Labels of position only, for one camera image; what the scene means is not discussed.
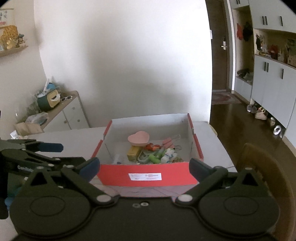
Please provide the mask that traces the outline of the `blue gloved left hand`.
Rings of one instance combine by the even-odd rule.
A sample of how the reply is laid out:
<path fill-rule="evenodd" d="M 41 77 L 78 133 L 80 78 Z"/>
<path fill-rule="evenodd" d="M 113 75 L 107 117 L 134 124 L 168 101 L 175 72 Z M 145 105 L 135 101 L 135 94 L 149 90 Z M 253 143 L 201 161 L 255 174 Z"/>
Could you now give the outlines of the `blue gloved left hand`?
<path fill-rule="evenodd" d="M 10 209 L 10 206 L 15 199 L 16 195 L 20 192 L 22 186 L 25 184 L 26 179 L 11 179 L 8 180 L 8 197 L 5 199 L 5 204 L 8 209 Z"/>

